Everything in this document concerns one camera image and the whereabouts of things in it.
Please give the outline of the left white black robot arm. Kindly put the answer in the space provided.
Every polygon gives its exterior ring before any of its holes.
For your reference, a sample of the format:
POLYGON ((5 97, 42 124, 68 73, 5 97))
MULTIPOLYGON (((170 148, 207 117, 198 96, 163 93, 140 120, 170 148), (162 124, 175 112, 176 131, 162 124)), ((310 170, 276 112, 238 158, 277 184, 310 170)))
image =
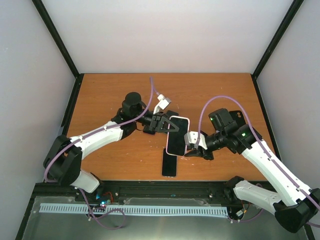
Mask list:
POLYGON ((104 188, 94 174, 81 169, 82 160, 94 151, 130 136, 141 123, 148 134, 175 133, 181 130, 163 110, 170 104, 163 95, 153 111, 137 92, 125 96, 116 115, 103 126, 82 135, 59 135, 53 142, 44 162, 44 180, 62 187, 82 189, 92 201, 103 198, 104 188))

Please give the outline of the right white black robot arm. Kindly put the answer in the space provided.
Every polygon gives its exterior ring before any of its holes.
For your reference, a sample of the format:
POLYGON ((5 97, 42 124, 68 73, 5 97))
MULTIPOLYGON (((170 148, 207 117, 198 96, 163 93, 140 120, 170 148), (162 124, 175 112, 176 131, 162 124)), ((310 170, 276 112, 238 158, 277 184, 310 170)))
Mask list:
POLYGON ((184 141, 187 156, 213 160, 213 152, 222 148, 239 154, 252 163, 275 191, 254 185, 240 176, 224 184, 224 196, 230 203, 245 201, 275 216, 288 232, 296 233, 319 212, 320 190, 299 180, 272 152, 262 136, 245 122, 240 111, 220 108, 209 114, 215 133, 190 131, 184 141))

